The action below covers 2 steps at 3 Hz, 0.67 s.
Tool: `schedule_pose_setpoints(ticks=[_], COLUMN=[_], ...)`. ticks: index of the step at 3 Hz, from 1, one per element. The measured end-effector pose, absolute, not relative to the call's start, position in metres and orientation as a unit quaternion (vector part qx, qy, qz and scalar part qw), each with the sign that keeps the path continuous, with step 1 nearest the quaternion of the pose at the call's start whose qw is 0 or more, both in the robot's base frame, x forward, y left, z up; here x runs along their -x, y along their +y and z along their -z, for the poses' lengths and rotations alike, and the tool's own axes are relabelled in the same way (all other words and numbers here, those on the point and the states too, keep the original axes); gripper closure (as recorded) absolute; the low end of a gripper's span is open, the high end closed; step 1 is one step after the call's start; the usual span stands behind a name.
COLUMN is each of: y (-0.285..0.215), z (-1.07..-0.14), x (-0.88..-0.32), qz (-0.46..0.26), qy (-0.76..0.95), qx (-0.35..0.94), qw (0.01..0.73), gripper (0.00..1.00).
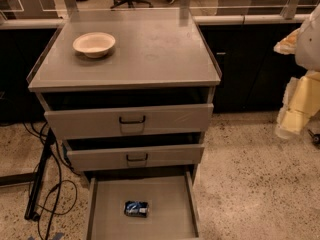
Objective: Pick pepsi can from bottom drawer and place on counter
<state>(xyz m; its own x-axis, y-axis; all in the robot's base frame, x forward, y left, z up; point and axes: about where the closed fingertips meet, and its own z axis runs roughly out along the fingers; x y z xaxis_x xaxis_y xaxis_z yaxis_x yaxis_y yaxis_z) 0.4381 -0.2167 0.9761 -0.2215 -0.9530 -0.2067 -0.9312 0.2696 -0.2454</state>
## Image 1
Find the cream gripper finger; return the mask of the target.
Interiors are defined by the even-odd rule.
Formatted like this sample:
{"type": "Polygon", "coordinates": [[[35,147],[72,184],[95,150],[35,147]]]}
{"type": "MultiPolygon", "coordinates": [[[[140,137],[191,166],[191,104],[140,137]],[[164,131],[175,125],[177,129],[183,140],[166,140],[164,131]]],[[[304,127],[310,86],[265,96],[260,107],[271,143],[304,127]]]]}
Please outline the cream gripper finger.
{"type": "Polygon", "coordinates": [[[288,36],[283,38],[274,46],[274,51],[283,54],[290,55],[294,54],[297,46],[297,39],[300,29],[292,31],[288,36]]]}
{"type": "Polygon", "coordinates": [[[300,79],[292,77],[286,86],[275,133],[289,139],[299,135],[320,110],[320,73],[308,71],[300,79]]]}

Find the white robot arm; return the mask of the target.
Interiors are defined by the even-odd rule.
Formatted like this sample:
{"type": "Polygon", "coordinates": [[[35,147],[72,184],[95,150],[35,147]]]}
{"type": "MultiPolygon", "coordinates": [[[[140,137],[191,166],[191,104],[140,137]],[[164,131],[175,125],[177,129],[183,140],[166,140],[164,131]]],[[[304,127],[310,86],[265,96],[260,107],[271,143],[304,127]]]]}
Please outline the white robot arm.
{"type": "Polygon", "coordinates": [[[296,64],[307,70],[300,79],[290,79],[277,117],[276,135],[289,139],[298,135],[320,110],[320,5],[274,50],[294,54],[296,64]]]}

